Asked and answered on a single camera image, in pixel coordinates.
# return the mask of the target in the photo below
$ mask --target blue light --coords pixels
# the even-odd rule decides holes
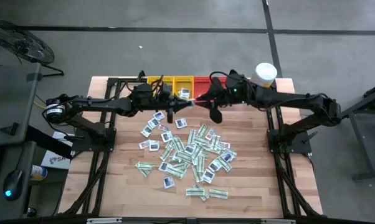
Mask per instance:
[[[10,197],[10,196],[12,195],[12,192],[11,192],[10,190],[7,190],[7,191],[5,192],[5,195],[6,195],[7,197]]]

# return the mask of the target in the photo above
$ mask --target metal stand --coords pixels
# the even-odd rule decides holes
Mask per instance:
[[[54,68],[54,67],[51,67],[49,65],[42,65],[43,67],[45,68],[50,68],[52,70],[55,70],[57,71],[58,73],[53,73],[53,74],[48,74],[48,75],[44,75],[44,77],[52,77],[52,76],[64,76],[64,72],[58,68]]]
[[[356,139],[366,160],[368,172],[352,176],[354,181],[375,178],[375,87],[364,94],[364,99],[342,112],[349,118]],[[360,118],[367,117],[366,122]]]

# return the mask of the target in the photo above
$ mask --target desk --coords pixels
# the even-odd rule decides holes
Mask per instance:
[[[108,77],[92,77],[88,96],[103,98]],[[278,91],[294,92],[292,79],[277,79]],[[123,90],[121,96],[127,96]],[[141,150],[138,143],[146,140],[140,131],[153,117],[153,111],[138,113],[133,118],[117,116],[117,138],[115,150],[110,154],[107,176],[103,190],[102,217],[206,217],[206,218],[281,218],[282,208],[273,156],[268,151],[266,113],[247,105],[236,105],[222,110],[224,121],[215,124],[209,118],[208,110],[195,106],[174,115],[174,119],[186,118],[188,127],[177,130],[175,124],[166,124],[173,134],[186,143],[190,129],[199,129],[206,124],[214,128],[221,141],[231,143],[237,158],[231,163],[233,169],[226,173],[220,170],[212,184],[202,182],[209,188],[227,190],[229,199],[210,198],[203,202],[200,198],[186,197],[185,190],[195,183],[192,169],[189,168],[182,180],[174,177],[175,187],[165,190],[163,178],[166,175],[158,170],[144,178],[136,169],[139,161],[154,162],[160,165],[160,154],[165,143],[160,141],[158,152]],[[285,123],[300,119],[298,109],[282,108]],[[97,122],[100,113],[84,113],[84,117]],[[162,132],[155,129],[151,140],[161,140]],[[72,160],[64,187],[59,212],[68,209],[87,184],[91,152],[83,152]],[[302,155],[292,154],[295,182],[306,200],[319,213],[321,205],[311,164]],[[96,189],[91,197],[93,207]],[[290,191],[287,190],[290,211],[293,210]]]

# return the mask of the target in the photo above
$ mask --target computer mouse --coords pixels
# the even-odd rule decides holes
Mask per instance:
[[[16,200],[21,195],[23,171],[16,169],[10,172],[3,182],[3,194],[8,201]]]

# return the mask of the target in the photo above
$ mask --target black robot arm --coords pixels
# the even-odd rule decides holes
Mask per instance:
[[[217,77],[210,75],[211,86],[207,93],[196,99],[196,104],[210,110],[211,119],[222,122],[222,114],[218,108],[246,103],[261,111],[286,106],[291,108],[308,109],[312,115],[293,124],[284,124],[280,127],[279,142],[291,145],[297,134],[320,125],[335,126],[341,121],[340,106],[335,100],[325,94],[294,94],[278,93],[271,88],[258,86],[235,70],[227,75],[226,87],[223,87]]]

